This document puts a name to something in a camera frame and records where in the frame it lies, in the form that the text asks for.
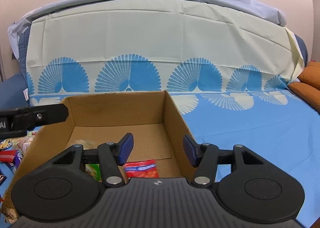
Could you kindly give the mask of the green label white puffs pack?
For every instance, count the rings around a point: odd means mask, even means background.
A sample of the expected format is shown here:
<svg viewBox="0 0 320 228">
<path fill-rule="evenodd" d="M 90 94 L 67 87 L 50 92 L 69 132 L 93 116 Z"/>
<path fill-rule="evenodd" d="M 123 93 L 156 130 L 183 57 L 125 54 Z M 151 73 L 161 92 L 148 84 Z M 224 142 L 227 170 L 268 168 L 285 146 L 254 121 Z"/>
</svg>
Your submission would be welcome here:
<svg viewBox="0 0 320 228">
<path fill-rule="evenodd" d="M 26 136 L 24 137 L 17 137 L 12 140 L 12 145 L 21 151 L 24 155 L 31 145 L 32 141 L 34 140 L 37 131 L 29 131 Z"/>
</svg>

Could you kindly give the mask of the round puffed grain cake pack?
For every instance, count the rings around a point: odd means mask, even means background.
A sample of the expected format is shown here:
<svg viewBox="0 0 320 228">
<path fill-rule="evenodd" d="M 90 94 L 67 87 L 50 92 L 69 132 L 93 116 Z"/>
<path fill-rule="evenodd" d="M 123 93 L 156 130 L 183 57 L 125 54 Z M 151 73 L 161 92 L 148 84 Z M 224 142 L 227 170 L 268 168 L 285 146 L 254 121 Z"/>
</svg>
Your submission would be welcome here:
<svg viewBox="0 0 320 228">
<path fill-rule="evenodd" d="M 97 148 L 96 145 L 94 145 L 91 141 L 87 141 L 87 140 L 76 140 L 75 144 L 82 145 L 84 147 L 84 150 L 96 149 Z M 101 173 L 100 173 L 99 164 L 96 164 L 96 163 L 86 164 L 85 171 L 93 179 L 95 179 L 95 181 L 101 182 Z"/>
</svg>

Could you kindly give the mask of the yellow blue snack bar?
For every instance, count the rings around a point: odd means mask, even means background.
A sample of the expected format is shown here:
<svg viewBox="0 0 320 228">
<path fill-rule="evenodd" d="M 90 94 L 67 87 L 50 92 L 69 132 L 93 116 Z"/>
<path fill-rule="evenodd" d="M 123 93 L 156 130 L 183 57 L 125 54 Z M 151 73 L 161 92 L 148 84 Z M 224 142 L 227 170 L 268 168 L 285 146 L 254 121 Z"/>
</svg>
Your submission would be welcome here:
<svg viewBox="0 0 320 228">
<path fill-rule="evenodd" d="M 7 150 L 12 146 L 11 141 L 9 139 L 0 141 L 0 150 Z"/>
</svg>

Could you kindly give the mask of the red white striped snack pack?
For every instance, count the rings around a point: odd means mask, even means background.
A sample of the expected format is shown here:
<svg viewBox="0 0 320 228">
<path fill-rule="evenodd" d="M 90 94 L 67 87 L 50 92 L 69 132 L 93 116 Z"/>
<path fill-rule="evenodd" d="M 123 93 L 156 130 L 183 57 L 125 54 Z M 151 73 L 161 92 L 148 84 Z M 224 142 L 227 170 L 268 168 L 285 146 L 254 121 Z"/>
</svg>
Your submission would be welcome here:
<svg viewBox="0 0 320 228">
<path fill-rule="evenodd" d="M 0 162 L 13 163 L 17 154 L 17 150 L 1 150 Z"/>
</svg>

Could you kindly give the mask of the red chips snack bag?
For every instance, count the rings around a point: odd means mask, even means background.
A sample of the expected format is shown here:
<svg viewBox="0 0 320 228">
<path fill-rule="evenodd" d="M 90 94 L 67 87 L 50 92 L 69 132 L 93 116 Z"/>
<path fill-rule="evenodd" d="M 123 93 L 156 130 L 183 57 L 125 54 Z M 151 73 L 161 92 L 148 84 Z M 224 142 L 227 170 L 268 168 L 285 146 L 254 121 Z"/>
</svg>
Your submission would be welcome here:
<svg viewBox="0 0 320 228">
<path fill-rule="evenodd" d="M 124 170 L 127 178 L 159 178 L 155 160 L 125 163 Z"/>
</svg>

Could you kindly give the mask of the black cracker snack pack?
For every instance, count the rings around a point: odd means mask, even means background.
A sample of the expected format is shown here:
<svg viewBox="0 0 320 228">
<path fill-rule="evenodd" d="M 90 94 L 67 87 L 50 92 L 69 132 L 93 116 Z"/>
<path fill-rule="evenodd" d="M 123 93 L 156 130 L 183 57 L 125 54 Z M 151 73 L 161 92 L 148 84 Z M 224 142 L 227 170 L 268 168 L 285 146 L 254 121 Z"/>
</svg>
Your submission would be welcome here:
<svg viewBox="0 0 320 228">
<path fill-rule="evenodd" d="M 6 175 L 0 170 L 0 185 L 2 185 L 6 179 Z"/>
</svg>

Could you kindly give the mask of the purple wafer snack pack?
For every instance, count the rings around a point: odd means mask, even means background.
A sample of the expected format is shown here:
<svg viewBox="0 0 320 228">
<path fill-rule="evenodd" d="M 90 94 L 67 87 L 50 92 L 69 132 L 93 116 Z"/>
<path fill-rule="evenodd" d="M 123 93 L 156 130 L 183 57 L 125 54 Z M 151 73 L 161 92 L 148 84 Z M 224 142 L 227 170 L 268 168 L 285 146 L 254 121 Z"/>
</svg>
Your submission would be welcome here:
<svg viewBox="0 0 320 228">
<path fill-rule="evenodd" d="M 21 152 L 19 150 L 17 150 L 12 162 L 9 163 L 11 170 L 18 168 L 18 166 L 21 163 L 22 158 L 23 158 L 23 155 L 21 154 Z"/>
</svg>

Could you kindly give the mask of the brown cardboard box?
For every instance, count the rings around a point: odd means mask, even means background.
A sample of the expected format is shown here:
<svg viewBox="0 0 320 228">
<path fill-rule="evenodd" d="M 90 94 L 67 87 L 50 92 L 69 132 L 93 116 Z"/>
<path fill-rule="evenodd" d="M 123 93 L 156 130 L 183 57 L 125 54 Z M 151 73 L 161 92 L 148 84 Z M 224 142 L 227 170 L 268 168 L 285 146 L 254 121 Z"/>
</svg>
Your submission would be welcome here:
<svg viewBox="0 0 320 228">
<path fill-rule="evenodd" d="M 62 103 L 68 108 L 68 118 L 37 132 L 13 181 L 71 145 L 96 148 L 116 143 L 128 132 L 134 139 L 129 161 L 155 160 L 160 177 L 191 179 L 195 169 L 183 150 L 183 137 L 190 131 L 181 102 L 165 91 L 67 97 Z"/>
</svg>

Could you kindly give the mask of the blue white fan pattern cloth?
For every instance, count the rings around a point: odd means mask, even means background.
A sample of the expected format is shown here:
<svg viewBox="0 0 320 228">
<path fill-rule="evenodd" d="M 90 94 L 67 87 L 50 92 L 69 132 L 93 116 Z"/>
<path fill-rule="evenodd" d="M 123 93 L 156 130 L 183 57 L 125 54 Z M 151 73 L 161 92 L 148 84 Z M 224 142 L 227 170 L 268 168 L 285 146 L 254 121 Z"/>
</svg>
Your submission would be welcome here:
<svg viewBox="0 0 320 228">
<path fill-rule="evenodd" d="M 319 113 L 287 84 L 308 63 L 283 26 L 187 0 L 111 0 L 37 9 L 8 29 L 32 106 L 65 101 L 71 118 L 43 127 L 18 173 L 76 141 L 135 134 L 131 161 L 164 177 L 190 174 L 182 131 L 230 149 L 240 143 L 296 178 L 298 220 L 319 218 Z"/>
</svg>

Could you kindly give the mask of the orange cushion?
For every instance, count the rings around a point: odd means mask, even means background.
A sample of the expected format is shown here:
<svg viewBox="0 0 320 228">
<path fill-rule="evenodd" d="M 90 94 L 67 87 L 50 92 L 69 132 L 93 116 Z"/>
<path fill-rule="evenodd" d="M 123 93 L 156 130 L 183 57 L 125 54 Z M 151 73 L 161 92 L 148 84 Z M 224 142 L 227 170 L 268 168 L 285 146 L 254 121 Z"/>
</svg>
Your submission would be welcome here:
<svg viewBox="0 0 320 228">
<path fill-rule="evenodd" d="M 320 67 L 319 62 L 311 61 L 298 76 L 298 82 L 287 87 L 309 106 L 320 112 Z"/>
</svg>

